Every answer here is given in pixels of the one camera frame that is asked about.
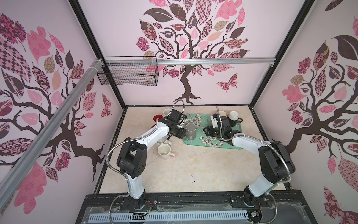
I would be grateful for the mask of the white mug red inside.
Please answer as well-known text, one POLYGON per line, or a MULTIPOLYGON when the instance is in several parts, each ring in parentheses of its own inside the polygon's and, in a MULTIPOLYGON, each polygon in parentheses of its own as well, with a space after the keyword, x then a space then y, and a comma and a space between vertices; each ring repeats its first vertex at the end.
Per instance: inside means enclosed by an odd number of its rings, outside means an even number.
POLYGON ((160 122, 162 118, 163 118, 163 115, 157 114, 153 117, 153 120, 154 120, 154 122, 160 122))

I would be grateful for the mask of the white and black mug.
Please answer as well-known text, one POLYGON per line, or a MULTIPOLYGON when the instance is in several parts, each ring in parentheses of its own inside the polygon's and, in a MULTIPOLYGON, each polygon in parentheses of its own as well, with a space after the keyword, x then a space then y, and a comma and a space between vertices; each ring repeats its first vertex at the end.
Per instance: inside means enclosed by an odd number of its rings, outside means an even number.
POLYGON ((243 119, 239 117, 239 113, 237 111, 231 111, 227 118, 231 127, 235 127, 237 124, 243 122, 243 119))

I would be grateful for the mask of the dark grey mug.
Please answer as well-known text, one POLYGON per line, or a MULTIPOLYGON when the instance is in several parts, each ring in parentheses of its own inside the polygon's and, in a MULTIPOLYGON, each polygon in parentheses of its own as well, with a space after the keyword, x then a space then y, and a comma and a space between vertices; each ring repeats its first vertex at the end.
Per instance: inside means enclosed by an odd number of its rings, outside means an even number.
POLYGON ((196 138, 197 126, 195 123, 186 124, 186 138, 185 140, 193 141, 196 138))

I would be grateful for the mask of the pale pink mug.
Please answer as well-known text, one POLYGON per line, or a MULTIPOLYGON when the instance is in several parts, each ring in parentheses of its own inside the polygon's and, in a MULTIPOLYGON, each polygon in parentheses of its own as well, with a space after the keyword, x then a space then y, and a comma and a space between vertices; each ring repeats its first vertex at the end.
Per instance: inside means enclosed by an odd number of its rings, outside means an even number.
POLYGON ((171 145, 167 144, 167 143, 161 144, 158 147, 158 154, 159 154, 160 158, 163 160, 168 160, 172 157, 175 157, 175 154, 172 153, 171 145))

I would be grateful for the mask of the white ribbed base mug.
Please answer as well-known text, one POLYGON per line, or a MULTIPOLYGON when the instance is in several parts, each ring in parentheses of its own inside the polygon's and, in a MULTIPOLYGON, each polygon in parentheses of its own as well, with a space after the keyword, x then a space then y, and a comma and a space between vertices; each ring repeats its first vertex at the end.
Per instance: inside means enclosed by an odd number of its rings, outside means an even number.
POLYGON ((170 113, 171 113, 172 109, 171 108, 166 108, 164 111, 163 111, 163 116, 166 117, 168 116, 170 113))

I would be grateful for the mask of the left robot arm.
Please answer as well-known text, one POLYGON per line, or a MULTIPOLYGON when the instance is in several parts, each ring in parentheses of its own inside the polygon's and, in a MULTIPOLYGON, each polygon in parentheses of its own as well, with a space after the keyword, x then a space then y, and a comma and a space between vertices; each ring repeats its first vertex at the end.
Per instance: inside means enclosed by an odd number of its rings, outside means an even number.
POLYGON ((168 135, 183 139, 186 135, 185 121, 186 115, 183 112, 172 109, 145 134, 124 140, 117 158, 117 166, 119 172, 127 179, 129 201, 133 207, 138 209, 145 204, 145 189, 141 175, 146 167, 148 149, 168 135))

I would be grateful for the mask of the cream and peach mug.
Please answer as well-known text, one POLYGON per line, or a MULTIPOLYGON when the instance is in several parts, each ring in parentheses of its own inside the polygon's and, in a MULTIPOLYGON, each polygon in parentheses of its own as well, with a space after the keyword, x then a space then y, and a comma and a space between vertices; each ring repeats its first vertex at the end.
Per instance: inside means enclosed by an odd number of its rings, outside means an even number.
POLYGON ((225 111, 219 111, 219 115, 221 117, 226 117, 227 116, 227 113, 225 111))

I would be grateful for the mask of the green floral serving tray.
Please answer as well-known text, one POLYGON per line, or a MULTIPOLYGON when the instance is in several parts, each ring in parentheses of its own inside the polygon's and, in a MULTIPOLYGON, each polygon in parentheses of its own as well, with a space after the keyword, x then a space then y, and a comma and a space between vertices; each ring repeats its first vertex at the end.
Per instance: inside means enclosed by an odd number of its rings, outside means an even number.
POLYGON ((242 149, 241 147, 231 146, 227 142, 219 141, 216 137, 207 136, 203 129, 211 125, 209 114, 202 113, 188 113, 186 124, 193 123, 196 125, 195 138, 188 139, 184 138, 183 142, 190 146, 200 146, 200 147, 214 147, 214 148, 225 148, 225 149, 242 149))

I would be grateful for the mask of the aluminium rail back wall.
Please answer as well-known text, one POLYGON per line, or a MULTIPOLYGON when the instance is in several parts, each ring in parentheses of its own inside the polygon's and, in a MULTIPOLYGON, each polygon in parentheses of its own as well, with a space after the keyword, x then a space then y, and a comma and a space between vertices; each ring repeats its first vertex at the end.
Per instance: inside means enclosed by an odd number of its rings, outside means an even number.
POLYGON ((275 58, 215 58, 215 59, 122 59, 122 58, 105 58, 108 64, 137 64, 149 63, 157 65, 212 65, 212 64, 274 64, 275 58))

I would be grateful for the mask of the aluminium rail wall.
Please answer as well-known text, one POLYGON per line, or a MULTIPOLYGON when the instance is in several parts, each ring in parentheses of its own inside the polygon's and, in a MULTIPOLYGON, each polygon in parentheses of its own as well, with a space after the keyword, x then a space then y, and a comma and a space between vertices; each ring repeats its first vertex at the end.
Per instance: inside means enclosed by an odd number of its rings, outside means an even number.
POLYGON ((20 157, 19 161, 13 166, 4 180, 1 182, 1 209, 5 207, 11 196, 21 184, 29 170, 37 161, 41 152, 45 149, 48 142, 56 133, 65 117, 69 114, 82 92, 86 89, 91 79, 98 73, 103 66, 103 59, 96 59, 87 69, 84 76, 79 80, 76 87, 64 100, 59 109, 55 112, 49 123, 36 136, 29 149, 20 157))
POLYGON ((215 59, 122 59, 122 58, 105 58, 108 64, 137 64, 149 63, 157 65, 212 65, 212 64, 274 64, 275 58, 215 58, 215 59))

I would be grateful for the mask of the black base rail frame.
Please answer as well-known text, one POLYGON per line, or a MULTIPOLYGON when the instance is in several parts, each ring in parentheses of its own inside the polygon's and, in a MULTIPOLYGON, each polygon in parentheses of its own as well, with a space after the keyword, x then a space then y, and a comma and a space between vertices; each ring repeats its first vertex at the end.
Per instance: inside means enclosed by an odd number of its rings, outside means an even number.
MULTIPOLYGON (((109 214, 113 200, 120 194, 87 195, 76 223, 88 224, 90 214, 109 214)), ((135 210, 126 198, 112 206, 113 213, 178 212, 178 211, 246 211, 248 220, 231 221, 170 221, 168 223, 129 224, 314 224, 316 219, 299 190, 273 190, 256 199, 251 206, 244 202, 242 191, 147 193, 146 204, 135 210)))

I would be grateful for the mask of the aluminium rail left wall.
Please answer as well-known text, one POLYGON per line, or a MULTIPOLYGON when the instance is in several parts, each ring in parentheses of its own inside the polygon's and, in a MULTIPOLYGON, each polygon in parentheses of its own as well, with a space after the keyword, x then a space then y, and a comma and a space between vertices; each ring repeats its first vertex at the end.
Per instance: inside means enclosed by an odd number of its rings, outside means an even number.
POLYGON ((76 87, 64 100, 59 109, 55 112, 49 123, 36 136, 29 149, 20 157, 19 161, 13 166, 4 180, 1 182, 1 209, 5 207, 11 196, 21 184, 29 170, 37 161, 41 152, 45 149, 48 142, 56 133, 65 117, 69 114, 82 92, 86 89, 91 79, 98 73, 103 66, 103 59, 96 59, 87 69, 84 76, 79 80, 76 87))

